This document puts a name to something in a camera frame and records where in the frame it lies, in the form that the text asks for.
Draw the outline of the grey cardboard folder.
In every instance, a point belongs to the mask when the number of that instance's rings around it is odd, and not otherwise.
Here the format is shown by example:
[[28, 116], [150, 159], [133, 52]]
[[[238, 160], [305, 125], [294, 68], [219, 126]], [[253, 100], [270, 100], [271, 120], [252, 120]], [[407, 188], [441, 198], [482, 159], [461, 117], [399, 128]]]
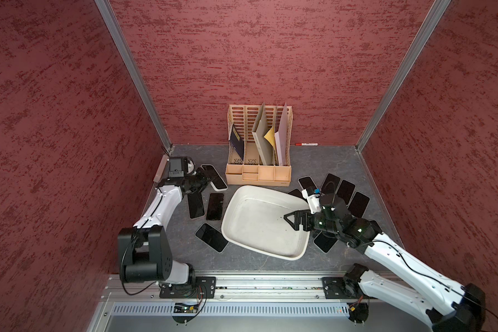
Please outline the grey cardboard folder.
[[255, 123], [252, 128], [252, 135], [257, 146], [257, 150], [260, 155], [261, 164], [263, 165], [274, 165], [274, 148], [265, 139], [265, 135], [269, 131], [269, 126], [266, 117], [266, 105], [263, 103], [260, 106], [259, 112], [255, 119]]

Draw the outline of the black phone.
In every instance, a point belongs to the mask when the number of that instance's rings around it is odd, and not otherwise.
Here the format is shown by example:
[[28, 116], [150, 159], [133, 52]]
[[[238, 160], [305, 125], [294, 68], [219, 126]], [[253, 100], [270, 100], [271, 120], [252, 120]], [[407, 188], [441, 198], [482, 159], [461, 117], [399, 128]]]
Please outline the black phone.
[[224, 194], [211, 193], [208, 199], [206, 219], [208, 221], [221, 221], [224, 211]]
[[361, 192], [356, 192], [351, 199], [348, 210], [354, 217], [362, 218], [365, 214], [370, 198]]
[[302, 192], [299, 189], [294, 189], [294, 190], [288, 192], [288, 194], [291, 196], [295, 196], [297, 198], [300, 198], [300, 199], [304, 199]]
[[191, 219], [196, 219], [205, 215], [202, 193], [195, 192], [188, 195], [188, 209]]

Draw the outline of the white case phone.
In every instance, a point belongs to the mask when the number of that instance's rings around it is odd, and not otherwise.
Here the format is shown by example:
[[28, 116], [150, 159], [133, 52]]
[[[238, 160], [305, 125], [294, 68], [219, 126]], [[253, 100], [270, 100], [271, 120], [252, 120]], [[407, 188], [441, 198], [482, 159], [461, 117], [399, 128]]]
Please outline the white case phone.
[[355, 188], [356, 186], [353, 183], [342, 180], [336, 191], [336, 196], [342, 199], [346, 205], [349, 205]]
[[210, 185], [215, 192], [225, 192], [228, 189], [226, 182], [223, 180], [223, 178], [220, 176], [213, 165], [203, 164], [201, 168], [203, 169], [204, 174], [209, 179]]
[[303, 190], [307, 190], [307, 189], [316, 190], [316, 189], [318, 189], [317, 185], [315, 184], [315, 182], [313, 181], [313, 179], [310, 176], [299, 178], [298, 183], [300, 184], [300, 187]]

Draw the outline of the red white marker pen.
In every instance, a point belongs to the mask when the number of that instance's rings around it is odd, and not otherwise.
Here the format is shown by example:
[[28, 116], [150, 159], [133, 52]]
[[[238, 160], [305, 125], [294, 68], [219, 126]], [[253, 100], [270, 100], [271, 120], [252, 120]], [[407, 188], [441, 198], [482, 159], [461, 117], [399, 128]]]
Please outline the red white marker pen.
[[316, 146], [318, 146], [318, 143], [302, 142], [302, 143], [296, 143], [295, 146], [298, 146], [298, 147], [316, 147]]

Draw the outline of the white plastic storage tray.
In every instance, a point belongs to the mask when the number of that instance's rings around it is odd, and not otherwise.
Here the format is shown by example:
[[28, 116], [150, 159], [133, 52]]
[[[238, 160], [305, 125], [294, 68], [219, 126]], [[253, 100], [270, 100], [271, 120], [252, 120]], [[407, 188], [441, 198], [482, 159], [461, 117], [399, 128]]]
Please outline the white plastic storage tray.
[[308, 203], [298, 197], [244, 185], [236, 190], [225, 210], [221, 232], [230, 243], [242, 248], [295, 261], [306, 252], [309, 233], [294, 230], [284, 215], [307, 209]]

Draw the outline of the yellow paper sheet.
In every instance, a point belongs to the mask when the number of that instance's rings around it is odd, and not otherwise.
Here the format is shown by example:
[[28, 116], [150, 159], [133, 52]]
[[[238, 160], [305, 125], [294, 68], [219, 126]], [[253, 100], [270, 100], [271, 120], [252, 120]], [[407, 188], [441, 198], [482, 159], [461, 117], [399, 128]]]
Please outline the yellow paper sheet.
[[264, 135], [264, 138], [267, 140], [267, 142], [270, 144], [270, 146], [273, 149], [276, 149], [274, 128], [270, 128], [267, 131], [267, 133]]

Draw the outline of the beige block at wall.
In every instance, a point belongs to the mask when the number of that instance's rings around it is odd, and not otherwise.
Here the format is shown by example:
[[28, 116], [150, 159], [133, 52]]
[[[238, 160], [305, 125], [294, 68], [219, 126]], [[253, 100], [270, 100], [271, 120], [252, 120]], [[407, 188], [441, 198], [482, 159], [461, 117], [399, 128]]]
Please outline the beige block at wall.
[[156, 174], [154, 176], [153, 182], [159, 183], [161, 181], [161, 179], [163, 178], [163, 174], [165, 172], [165, 169], [166, 169], [167, 165], [169, 164], [169, 161], [170, 161], [170, 157], [167, 154], [164, 154], [162, 156], [160, 163], [159, 163], [159, 167], [156, 170]]

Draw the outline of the pink grey folder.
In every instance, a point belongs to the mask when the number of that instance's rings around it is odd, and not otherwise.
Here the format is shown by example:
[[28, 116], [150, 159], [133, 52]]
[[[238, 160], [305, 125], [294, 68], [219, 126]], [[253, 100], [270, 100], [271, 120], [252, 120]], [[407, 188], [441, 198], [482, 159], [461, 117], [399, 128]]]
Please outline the pink grey folder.
[[277, 161], [279, 166], [286, 165], [286, 139], [288, 119], [288, 105], [285, 103], [280, 116], [277, 117], [277, 129], [274, 134]]

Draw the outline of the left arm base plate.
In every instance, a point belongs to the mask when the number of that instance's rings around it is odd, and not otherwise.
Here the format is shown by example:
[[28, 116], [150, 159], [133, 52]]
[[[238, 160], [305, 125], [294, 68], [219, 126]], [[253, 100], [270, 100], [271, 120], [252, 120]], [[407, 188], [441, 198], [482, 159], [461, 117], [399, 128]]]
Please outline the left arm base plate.
[[193, 284], [162, 284], [161, 299], [213, 299], [217, 285], [216, 277], [196, 277]]

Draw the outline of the dark phone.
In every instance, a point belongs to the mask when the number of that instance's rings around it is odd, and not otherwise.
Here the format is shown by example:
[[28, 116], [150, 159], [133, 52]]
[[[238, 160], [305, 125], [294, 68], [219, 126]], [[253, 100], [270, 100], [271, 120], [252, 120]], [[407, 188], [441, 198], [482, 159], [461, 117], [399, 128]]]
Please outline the dark phone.
[[334, 174], [327, 174], [323, 184], [321, 185], [320, 192], [321, 194], [335, 194], [340, 185], [341, 178], [337, 177]]

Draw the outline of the aluminium right corner post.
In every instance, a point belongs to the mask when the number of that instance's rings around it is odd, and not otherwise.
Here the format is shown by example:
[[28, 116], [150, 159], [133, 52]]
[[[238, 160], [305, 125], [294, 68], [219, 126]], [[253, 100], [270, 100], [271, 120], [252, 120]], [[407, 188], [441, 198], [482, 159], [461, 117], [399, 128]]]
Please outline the aluminium right corner post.
[[441, 21], [441, 18], [447, 11], [451, 0], [435, 0], [432, 3], [425, 19], [423, 20], [417, 34], [415, 35], [412, 43], [410, 44], [408, 51], [406, 52], [402, 62], [400, 63], [394, 77], [392, 78], [390, 85], [388, 86], [386, 92], [381, 98], [371, 120], [368, 122], [365, 130], [363, 131], [361, 137], [356, 144], [356, 151], [362, 153], [370, 138], [374, 134], [377, 126], [383, 119], [386, 111], [389, 109], [391, 102], [396, 97], [396, 94], [400, 90], [402, 84], [404, 83], [409, 72], [412, 70], [415, 62], [422, 53], [424, 47], [429, 41], [431, 35], [433, 34], [435, 28]]

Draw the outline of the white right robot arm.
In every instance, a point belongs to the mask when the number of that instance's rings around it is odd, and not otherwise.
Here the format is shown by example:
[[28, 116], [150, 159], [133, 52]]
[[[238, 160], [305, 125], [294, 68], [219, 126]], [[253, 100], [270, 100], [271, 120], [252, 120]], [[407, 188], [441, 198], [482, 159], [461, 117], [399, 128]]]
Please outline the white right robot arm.
[[393, 282], [354, 264], [334, 288], [355, 300], [349, 306], [351, 321], [364, 321], [355, 312], [366, 313], [363, 300], [374, 297], [412, 315], [432, 331], [481, 331], [486, 321], [483, 290], [474, 284], [464, 286], [430, 268], [391, 240], [375, 221], [355, 217], [337, 206], [322, 206], [319, 212], [297, 210], [283, 218], [295, 231], [333, 235], [403, 281]]

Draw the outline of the large pink case phone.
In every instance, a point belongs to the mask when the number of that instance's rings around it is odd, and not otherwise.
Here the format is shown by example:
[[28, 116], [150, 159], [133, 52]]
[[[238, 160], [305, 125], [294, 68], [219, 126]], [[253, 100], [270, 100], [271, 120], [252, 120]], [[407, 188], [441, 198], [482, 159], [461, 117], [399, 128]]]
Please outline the large pink case phone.
[[320, 232], [314, 239], [314, 244], [325, 254], [327, 254], [333, 246], [337, 243], [338, 239], [334, 235]]

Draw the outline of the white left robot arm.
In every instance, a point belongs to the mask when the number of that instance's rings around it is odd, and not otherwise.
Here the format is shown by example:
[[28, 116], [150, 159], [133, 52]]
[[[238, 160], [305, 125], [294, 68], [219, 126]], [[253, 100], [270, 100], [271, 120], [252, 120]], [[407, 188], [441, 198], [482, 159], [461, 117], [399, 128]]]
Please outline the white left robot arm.
[[166, 228], [184, 196], [200, 194], [209, 180], [202, 173], [163, 179], [145, 214], [131, 228], [118, 234], [119, 277], [122, 284], [158, 282], [195, 285], [190, 264], [174, 260]]

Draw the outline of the aluminium front rail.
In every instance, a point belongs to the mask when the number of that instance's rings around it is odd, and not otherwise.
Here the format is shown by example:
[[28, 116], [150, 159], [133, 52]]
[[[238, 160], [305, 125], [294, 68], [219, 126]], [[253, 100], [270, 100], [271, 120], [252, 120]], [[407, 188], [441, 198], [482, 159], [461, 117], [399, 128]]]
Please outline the aluminium front rail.
[[121, 288], [109, 277], [87, 331], [428, 331], [414, 316], [378, 299], [366, 322], [349, 320], [351, 300], [328, 299], [324, 273], [202, 273], [211, 279], [203, 311], [184, 322], [176, 313], [181, 300], [161, 298], [160, 288]]

